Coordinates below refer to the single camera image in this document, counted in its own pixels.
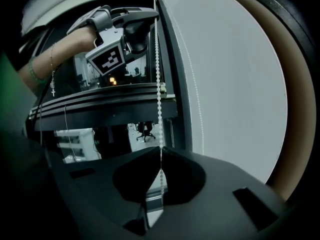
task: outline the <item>rosary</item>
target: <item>rosary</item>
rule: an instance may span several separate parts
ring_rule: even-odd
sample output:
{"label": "rosary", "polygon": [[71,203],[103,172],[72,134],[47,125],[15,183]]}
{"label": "rosary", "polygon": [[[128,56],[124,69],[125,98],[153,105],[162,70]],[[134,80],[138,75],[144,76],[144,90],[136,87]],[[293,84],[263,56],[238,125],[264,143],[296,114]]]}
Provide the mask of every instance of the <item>rosary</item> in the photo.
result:
{"label": "rosary", "polygon": [[53,95],[53,97],[55,96],[55,80],[54,80],[54,76],[55,76],[55,73],[56,73],[56,71],[54,70],[54,66],[53,66],[53,60],[52,60],[52,52],[53,52],[53,50],[54,50],[54,47],[55,47],[55,44],[56,43],[54,43],[53,45],[52,45],[52,47],[51,47],[51,54],[50,54],[50,58],[51,58],[51,69],[52,69],[52,78],[51,78],[51,83],[50,83],[50,87],[51,87],[51,89],[52,89],[52,91],[51,91],[51,93],[52,93],[52,95]]}

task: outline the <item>human arm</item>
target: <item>human arm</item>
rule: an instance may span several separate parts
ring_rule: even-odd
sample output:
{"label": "human arm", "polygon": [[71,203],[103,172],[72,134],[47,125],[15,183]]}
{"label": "human arm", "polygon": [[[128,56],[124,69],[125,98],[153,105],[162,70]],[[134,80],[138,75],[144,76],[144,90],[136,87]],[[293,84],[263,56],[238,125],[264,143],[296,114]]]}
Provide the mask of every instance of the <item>human arm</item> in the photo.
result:
{"label": "human arm", "polygon": [[[82,52],[89,52],[95,48],[95,39],[96,33],[90,26],[85,26],[75,30],[71,34],[58,41],[54,45],[53,50],[52,46],[49,47],[32,61],[34,73],[40,79],[48,78],[52,74],[53,69],[55,70],[57,66],[67,59]],[[18,71],[18,74],[32,91],[37,89],[39,84],[30,74],[28,63]]]}

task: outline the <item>office chair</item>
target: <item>office chair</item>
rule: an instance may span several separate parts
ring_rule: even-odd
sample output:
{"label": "office chair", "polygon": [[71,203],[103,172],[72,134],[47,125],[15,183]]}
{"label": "office chair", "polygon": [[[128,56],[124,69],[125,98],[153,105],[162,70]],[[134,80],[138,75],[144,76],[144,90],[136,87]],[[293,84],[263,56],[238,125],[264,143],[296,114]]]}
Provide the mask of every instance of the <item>office chair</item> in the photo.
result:
{"label": "office chair", "polygon": [[138,132],[142,133],[141,136],[137,137],[136,140],[138,140],[141,137],[144,137],[144,142],[146,142],[146,137],[150,136],[153,137],[154,139],[156,138],[155,136],[153,136],[153,134],[151,133],[152,130],[152,121],[147,121],[147,122],[140,122],[138,123],[138,127],[137,127]]}

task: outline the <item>white bead string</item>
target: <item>white bead string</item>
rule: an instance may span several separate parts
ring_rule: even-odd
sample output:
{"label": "white bead string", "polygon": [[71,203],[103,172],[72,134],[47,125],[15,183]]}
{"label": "white bead string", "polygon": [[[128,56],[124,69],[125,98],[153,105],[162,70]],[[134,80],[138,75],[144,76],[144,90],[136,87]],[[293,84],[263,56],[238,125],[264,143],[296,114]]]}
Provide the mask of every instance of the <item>white bead string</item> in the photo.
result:
{"label": "white bead string", "polygon": [[187,44],[186,44],[186,42],[184,40],[184,37],[183,37],[183,35],[181,33],[181,30],[180,30],[180,27],[179,27],[179,25],[178,25],[178,23],[176,21],[176,18],[174,16],[174,14],[173,14],[173,12],[172,12],[167,0],[163,0],[163,1],[164,1],[164,4],[165,4],[166,8],[168,8],[168,12],[170,12],[170,14],[171,14],[173,21],[175,22],[175,25],[176,25],[176,27],[178,29],[179,35],[180,35],[181,40],[183,42],[183,46],[184,46],[186,55],[188,57],[190,70],[191,70],[192,78],[193,78],[194,89],[195,89],[195,96],[196,96],[196,100],[197,100],[197,104],[198,104],[199,119],[200,119],[200,129],[201,129],[201,138],[202,138],[201,148],[202,148],[202,155],[204,155],[205,154],[204,124],[203,124],[203,120],[202,120],[202,112],[201,112],[201,106],[200,106],[200,98],[199,98],[199,93],[198,93],[197,81],[196,81],[196,77],[195,77],[195,71],[194,71],[194,68],[192,66],[192,62],[191,62],[191,58],[190,58],[189,51],[188,51],[188,48],[187,48]]}
{"label": "white bead string", "polygon": [[[156,0],[153,0],[153,8],[156,9]],[[159,43],[158,43],[158,25],[157,18],[154,19],[154,47],[155,47],[155,73],[156,73],[156,90],[157,90],[157,104],[158,104],[158,124],[159,124],[159,147],[160,147],[160,191],[161,191],[161,203],[164,206],[164,172],[162,170],[162,148],[163,143],[163,126],[162,126],[162,112],[161,112],[161,93],[160,93],[160,68],[159,68]]]}

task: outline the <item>bracelet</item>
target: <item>bracelet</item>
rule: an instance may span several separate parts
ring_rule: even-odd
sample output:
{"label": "bracelet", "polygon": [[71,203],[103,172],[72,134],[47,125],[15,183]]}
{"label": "bracelet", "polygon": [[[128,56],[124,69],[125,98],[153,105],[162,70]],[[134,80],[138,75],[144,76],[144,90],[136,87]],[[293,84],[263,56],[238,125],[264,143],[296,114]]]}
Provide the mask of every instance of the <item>bracelet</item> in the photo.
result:
{"label": "bracelet", "polygon": [[36,81],[38,84],[43,84],[47,81],[47,79],[41,79],[40,77],[38,77],[34,71],[34,68],[32,67],[32,61],[35,59],[35,56],[32,56],[29,59],[29,72],[30,75],[32,76],[33,80]]}

